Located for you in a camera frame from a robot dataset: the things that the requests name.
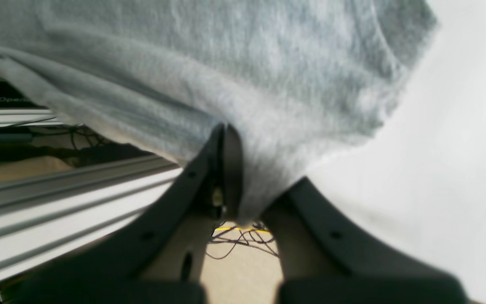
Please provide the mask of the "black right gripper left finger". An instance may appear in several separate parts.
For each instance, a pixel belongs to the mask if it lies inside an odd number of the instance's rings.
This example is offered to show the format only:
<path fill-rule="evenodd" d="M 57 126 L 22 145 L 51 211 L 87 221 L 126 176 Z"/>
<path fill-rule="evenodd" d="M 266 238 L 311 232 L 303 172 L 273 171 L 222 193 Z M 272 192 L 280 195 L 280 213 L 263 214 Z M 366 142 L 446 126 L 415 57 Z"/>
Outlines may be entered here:
<path fill-rule="evenodd" d="M 243 149 L 231 125 L 210 138 L 141 216 L 82 254 L 27 279 L 17 304 L 204 304 L 199 283 L 218 223 L 235 221 Z"/>

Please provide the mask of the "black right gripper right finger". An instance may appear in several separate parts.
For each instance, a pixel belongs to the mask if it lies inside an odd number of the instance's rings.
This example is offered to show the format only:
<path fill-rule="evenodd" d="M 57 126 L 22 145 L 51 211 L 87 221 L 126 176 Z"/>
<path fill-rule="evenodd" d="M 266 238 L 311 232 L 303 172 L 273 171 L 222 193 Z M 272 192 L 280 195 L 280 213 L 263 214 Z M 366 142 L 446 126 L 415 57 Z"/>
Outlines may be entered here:
<path fill-rule="evenodd" d="M 379 241 L 333 206 L 309 179 L 262 214 L 284 281 L 278 304 L 467 304 L 451 274 Z"/>

